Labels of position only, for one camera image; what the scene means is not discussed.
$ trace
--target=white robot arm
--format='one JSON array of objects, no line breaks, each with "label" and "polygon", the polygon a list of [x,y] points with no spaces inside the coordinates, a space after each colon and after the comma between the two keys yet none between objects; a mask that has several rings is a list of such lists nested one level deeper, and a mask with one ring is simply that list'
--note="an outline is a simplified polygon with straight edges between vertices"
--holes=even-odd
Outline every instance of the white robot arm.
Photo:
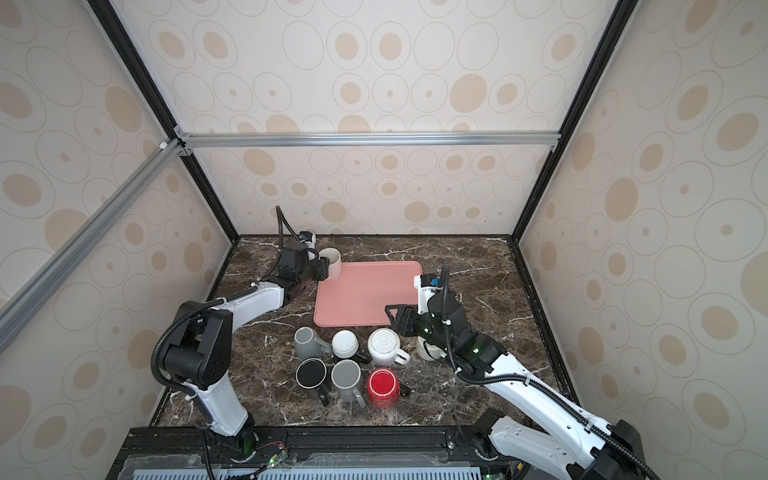
[{"label": "white robot arm", "polygon": [[[251,320],[291,302],[308,282],[328,277],[328,259],[318,256],[315,235],[296,234],[279,208],[277,213],[280,251],[263,281],[252,283],[234,298],[182,304],[152,352],[154,378],[194,400],[215,442],[229,450],[235,461],[245,461],[253,454],[255,434],[253,418],[230,383],[232,335]],[[283,224],[292,234],[285,244]]]},{"label": "white robot arm", "polygon": [[581,408],[542,382],[504,346],[472,331],[448,279],[447,268],[440,278],[417,276],[419,304],[386,307],[392,328],[442,349],[461,380],[498,393],[546,431],[521,425],[500,412],[486,412],[481,418],[485,427],[475,432],[478,455],[519,458],[562,480],[658,479],[644,464],[640,436],[631,425],[611,425]]}]

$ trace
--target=aluminum frame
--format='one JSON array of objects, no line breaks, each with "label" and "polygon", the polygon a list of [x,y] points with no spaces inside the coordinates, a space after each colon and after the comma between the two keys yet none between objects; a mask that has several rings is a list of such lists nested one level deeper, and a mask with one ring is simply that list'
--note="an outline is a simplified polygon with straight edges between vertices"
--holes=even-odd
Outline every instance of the aluminum frame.
[{"label": "aluminum frame", "polygon": [[168,139],[164,143],[167,146],[156,150],[8,302],[0,313],[0,352],[80,266],[167,163],[180,154],[178,139]]},{"label": "aluminum frame", "polygon": [[395,132],[372,134],[190,134],[187,147],[353,147],[402,145],[557,145],[558,131]]}]

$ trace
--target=white mug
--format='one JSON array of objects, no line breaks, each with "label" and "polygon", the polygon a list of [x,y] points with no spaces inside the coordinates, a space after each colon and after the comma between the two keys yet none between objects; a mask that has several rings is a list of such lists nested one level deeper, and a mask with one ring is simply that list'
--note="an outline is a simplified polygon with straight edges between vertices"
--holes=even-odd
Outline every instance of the white mug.
[{"label": "white mug", "polygon": [[440,347],[428,344],[422,337],[416,340],[416,353],[427,362],[434,362],[445,357],[445,352]]},{"label": "white mug", "polygon": [[357,353],[359,343],[357,336],[351,330],[341,330],[333,336],[331,347],[333,348],[333,355],[340,359],[348,359]]},{"label": "white mug", "polygon": [[357,336],[352,330],[340,330],[336,332],[331,341],[333,355],[340,359],[353,359],[359,363],[371,363],[371,358],[360,351]]},{"label": "white mug", "polygon": [[390,329],[378,329],[368,337],[368,354],[378,366],[391,366],[394,362],[405,365],[411,359],[400,349],[400,337]]},{"label": "white mug", "polygon": [[336,280],[341,276],[341,252],[335,248],[323,248],[318,255],[328,259],[328,278]]}]

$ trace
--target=dark marble countertop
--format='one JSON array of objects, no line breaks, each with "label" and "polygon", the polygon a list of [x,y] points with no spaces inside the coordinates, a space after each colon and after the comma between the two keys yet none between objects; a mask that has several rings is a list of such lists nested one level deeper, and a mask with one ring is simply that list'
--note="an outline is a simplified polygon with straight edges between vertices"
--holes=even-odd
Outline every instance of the dark marble countertop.
[{"label": "dark marble countertop", "polygon": [[[321,237],[317,250],[335,247],[345,262],[415,260],[424,272],[451,268],[451,287],[459,295],[469,322],[506,346],[540,379],[557,388],[551,364],[531,314],[525,291],[507,243],[481,237]],[[271,266],[277,238],[244,237],[224,274],[217,296],[235,294]],[[412,389],[393,409],[381,411],[342,402],[333,395],[323,407],[309,399],[296,384],[300,361],[293,349],[293,333],[311,326],[330,343],[341,328],[321,328],[313,323],[316,283],[287,307],[268,313],[239,329],[233,337],[230,380],[240,402],[257,425],[451,425],[453,415],[472,424],[488,407],[500,409],[518,421],[522,414],[512,404],[484,387],[456,379],[447,365],[426,362],[416,353],[415,338],[402,339],[412,355],[406,365],[393,370]],[[379,328],[350,328],[364,348],[368,335]],[[333,356],[326,356],[331,366]],[[363,375],[372,365],[361,365]],[[199,412],[178,392],[171,394],[159,426],[193,425]]]}]

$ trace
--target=wallpaper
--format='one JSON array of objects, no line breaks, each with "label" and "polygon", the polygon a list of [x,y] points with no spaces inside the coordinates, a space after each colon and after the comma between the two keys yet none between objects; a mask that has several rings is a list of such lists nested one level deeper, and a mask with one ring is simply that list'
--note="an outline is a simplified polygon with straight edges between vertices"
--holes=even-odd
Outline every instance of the wallpaper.
[{"label": "wallpaper", "polygon": [[584,405],[667,480],[768,472],[768,3],[651,0],[522,247]]},{"label": "wallpaper", "polygon": [[241,234],[509,233],[548,145],[201,148]]},{"label": "wallpaper", "polygon": [[113,1],[185,131],[559,130],[615,0]]},{"label": "wallpaper", "polygon": [[0,308],[164,138],[74,0],[0,0]]},{"label": "wallpaper", "polygon": [[157,338],[230,243],[174,160],[0,353],[0,478],[102,480],[161,386]]}]

